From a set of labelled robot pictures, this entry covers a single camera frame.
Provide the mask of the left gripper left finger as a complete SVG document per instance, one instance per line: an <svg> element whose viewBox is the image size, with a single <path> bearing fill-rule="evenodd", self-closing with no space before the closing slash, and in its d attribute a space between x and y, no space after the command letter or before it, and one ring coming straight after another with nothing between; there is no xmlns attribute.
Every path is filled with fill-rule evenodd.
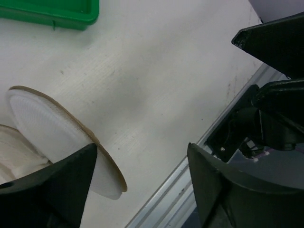
<svg viewBox="0 0 304 228"><path fill-rule="evenodd" d="M2 228L78 228L97 158L89 144L67 158L0 186Z"/></svg>

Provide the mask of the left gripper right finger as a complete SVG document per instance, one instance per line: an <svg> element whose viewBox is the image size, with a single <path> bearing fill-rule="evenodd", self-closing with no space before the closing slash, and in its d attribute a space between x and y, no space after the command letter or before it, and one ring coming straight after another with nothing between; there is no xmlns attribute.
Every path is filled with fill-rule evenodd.
<svg viewBox="0 0 304 228"><path fill-rule="evenodd" d="M302 228L304 191L256 178L189 143L187 157L203 228Z"/></svg>

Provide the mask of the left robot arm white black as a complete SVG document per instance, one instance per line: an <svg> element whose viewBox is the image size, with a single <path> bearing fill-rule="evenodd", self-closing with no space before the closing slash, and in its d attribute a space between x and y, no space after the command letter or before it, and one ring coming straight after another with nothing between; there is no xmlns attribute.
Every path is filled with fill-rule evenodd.
<svg viewBox="0 0 304 228"><path fill-rule="evenodd" d="M240 28L256 22L246 8L212 18L121 17L109 30L97 23L83 33L1 30L1 90L25 85L55 98L128 179L117 201L89 194L82 227L124 225L250 77L281 77L231 45Z"/></svg>

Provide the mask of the green plastic tray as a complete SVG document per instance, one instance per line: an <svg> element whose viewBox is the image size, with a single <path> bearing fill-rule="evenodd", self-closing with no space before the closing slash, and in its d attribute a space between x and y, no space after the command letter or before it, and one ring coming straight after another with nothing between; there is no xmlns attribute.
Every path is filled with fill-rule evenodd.
<svg viewBox="0 0 304 228"><path fill-rule="evenodd" d="M99 16L99 0L2 0L0 17L84 31Z"/></svg>

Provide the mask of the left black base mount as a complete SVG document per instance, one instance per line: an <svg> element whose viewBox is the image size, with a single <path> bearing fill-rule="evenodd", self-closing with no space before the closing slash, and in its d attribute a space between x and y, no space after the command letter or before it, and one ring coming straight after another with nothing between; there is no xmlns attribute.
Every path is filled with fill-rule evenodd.
<svg viewBox="0 0 304 228"><path fill-rule="evenodd" d="M251 85L207 139L212 154L223 162L228 162L238 149L246 158L252 158L265 147L274 147L265 132L269 120L252 105L259 89Z"/></svg>

